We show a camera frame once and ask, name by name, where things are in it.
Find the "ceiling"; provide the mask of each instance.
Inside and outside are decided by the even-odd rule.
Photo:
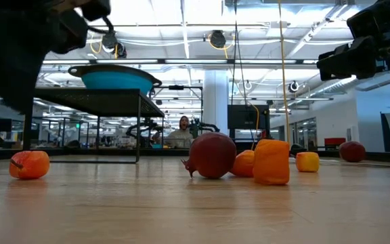
[[[281,28],[284,35],[284,54],[287,60],[317,60],[318,55],[353,39],[346,19],[375,0],[304,0],[282,1],[282,17],[277,1],[240,0],[237,15],[229,0],[111,0],[109,16],[118,40],[127,49],[127,59],[258,59],[280,60]],[[238,39],[235,21],[238,22]],[[103,21],[89,23],[107,29]],[[223,31],[227,39],[225,51],[211,47],[209,35],[213,30]],[[89,34],[83,49],[65,55],[49,53],[46,60],[102,60],[113,59],[100,50],[99,34]],[[79,78],[67,73],[70,64],[44,64],[38,78],[38,87],[83,87]],[[232,82],[231,66],[208,64],[136,64],[129,65],[145,70],[164,85],[202,86],[207,69],[228,69]],[[242,72],[246,83],[251,84],[248,97],[282,97],[282,66],[236,65],[235,82],[243,89]],[[315,64],[286,66],[285,81],[297,81],[301,89],[314,90],[320,81]],[[193,100],[176,103],[163,101],[162,107],[200,107],[200,101],[188,89],[163,90],[158,97],[190,97]]]

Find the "fluorescent light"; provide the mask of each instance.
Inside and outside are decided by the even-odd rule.
[[[282,60],[236,60],[236,63],[242,64],[281,64]],[[295,64],[296,60],[284,60],[285,64]]]
[[[41,105],[41,106],[49,106],[47,105],[46,103],[44,102],[40,102],[40,101],[34,101],[35,104],[38,104],[38,105]]]
[[[316,64],[318,60],[304,60],[303,64]]]
[[[240,133],[251,133],[251,132],[257,133],[258,131],[256,129],[241,129],[239,132]]]
[[[201,108],[160,108],[161,110],[167,110],[167,111],[188,111],[188,110],[199,110],[201,111]]]
[[[98,64],[157,64],[157,60],[96,60]]]
[[[54,106],[54,108],[57,108],[57,109],[60,109],[60,110],[64,110],[64,111],[71,111],[71,110],[73,110],[73,108],[69,108],[69,107],[66,107],[66,106]]]
[[[329,101],[333,98],[296,98],[298,101]]]
[[[94,59],[97,59],[97,58],[98,58],[98,57],[96,57],[94,54],[87,54],[87,56],[93,57]]]
[[[165,60],[167,64],[226,64],[227,60],[191,60],[191,59],[179,59],[179,60]]]
[[[197,101],[199,98],[191,98],[191,97],[176,97],[176,98],[161,98],[155,97],[153,100],[185,100],[185,101]]]
[[[89,64],[89,60],[44,60],[43,64]]]

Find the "person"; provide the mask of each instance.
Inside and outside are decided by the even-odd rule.
[[[179,121],[179,129],[167,136],[165,144],[171,148],[189,148],[193,139],[194,137],[189,130],[189,119],[182,116]]]

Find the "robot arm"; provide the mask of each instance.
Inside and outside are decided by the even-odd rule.
[[[0,96],[5,105],[29,111],[46,55],[85,47],[88,30],[113,33],[109,14],[109,0],[0,0]],[[89,27],[84,18],[103,18],[110,30]]]
[[[373,77],[390,70],[390,0],[378,0],[347,20],[354,41],[321,54],[322,81]]]

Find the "cable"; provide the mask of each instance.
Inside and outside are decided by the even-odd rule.
[[[237,0],[234,0],[234,13],[237,16]],[[234,81],[235,81],[235,74],[236,74],[236,52],[237,49],[234,47],[234,62],[233,62],[233,70],[232,70],[232,76],[233,76],[233,86],[231,88],[231,106],[233,106],[233,99],[234,99]]]
[[[92,27],[92,26],[88,26],[88,29],[90,31],[93,31],[95,33],[99,33],[99,34],[109,34],[109,33],[113,33],[114,32],[114,26],[112,25],[111,21],[109,21],[108,17],[103,17],[102,20],[106,23],[106,26],[108,27],[108,30],[104,31],[104,30],[101,30],[101,29],[98,29],[96,27]]]
[[[218,49],[218,50],[227,50],[228,48],[230,48],[230,47],[233,45],[233,42],[234,42],[234,40],[236,39],[236,37],[234,36],[234,37],[233,37],[233,42],[232,42],[229,46],[227,46],[227,47],[222,47],[222,48],[218,48],[218,47],[215,47],[214,45],[211,44],[211,42],[210,42],[210,37],[211,37],[211,34],[209,35],[209,44],[210,44],[210,46],[213,47],[214,49]]]
[[[100,38],[100,46],[99,46],[99,51],[95,51],[94,48],[93,48],[93,43],[90,43],[89,44],[89,47],[91,48],[91,51],[95,54],[99,54],[101,51],[102,51],[102,38]]]
[[[288,104],[285,92],[285,53],[284,53],[284,33],[282,33],[282,11],[281,0],[278,0],[279,7],[279,25],[281,34],[281,59],[282,59],[282,92],[284,93],[284,106],[285,106],[285,122],[287,128],[287,142],[290,144],[290,124],[288,123]]]
[[[108,33],[114,32],[114,26],[112,25],[111,21],[109,21],[108,17],[103,17],[102,20],[106,23],[106,26],[108,26]]]
[[[240,53],[240,44],[239,44],[239,37],[238,36],[239,36],[239,34],[238,34],[238,32],[236,32],[236,46],[238,48],[238,57],[239,57],[240,60],[242,60],[242,55]],[[257,111],[257,122],[255,123],[255,133],[257,133],[257,131],[258,131],[258,123],[259,123],[259,120],[260,120],[260,117],[259,117],[260,116],[260,112],[259,112],[259,110],[258,110],[258,108],[256,106],[254,106],[252,103],[250,103],[250,102],[248,102],[246,100],[246,87],[244,85],[243,64],[242,64],[242,62],[240,62],[240,72],[242,73],[244,105],[246,106],[247,104],[250,104]],[[254,138],[254,134],[252,133],[252,129],[250,129],[250,131],[251,131],[251,138],[252,138],[251,150],[254,150],[255,138]]]

